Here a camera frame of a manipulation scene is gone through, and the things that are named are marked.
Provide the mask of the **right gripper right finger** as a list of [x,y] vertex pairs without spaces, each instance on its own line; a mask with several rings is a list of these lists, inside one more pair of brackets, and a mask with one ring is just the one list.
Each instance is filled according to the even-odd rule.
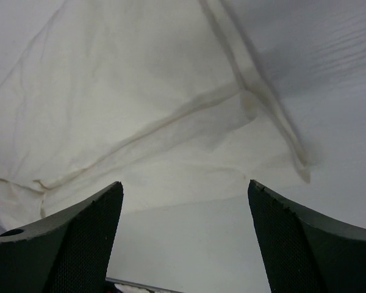
[[252,180],[248,202],[272,292],[366,292],[366,229]]

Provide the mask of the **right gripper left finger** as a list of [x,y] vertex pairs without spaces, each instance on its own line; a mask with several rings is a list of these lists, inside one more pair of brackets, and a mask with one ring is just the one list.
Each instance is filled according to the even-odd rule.
[[0,292],[105,292],[123,205],[115,182],[86,200],[0,235]]

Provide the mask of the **white t shirt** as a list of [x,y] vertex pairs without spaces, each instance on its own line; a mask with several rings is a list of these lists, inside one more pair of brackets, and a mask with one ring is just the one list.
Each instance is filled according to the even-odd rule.
[[0,225],[310,181],[228,1],[0,1]]

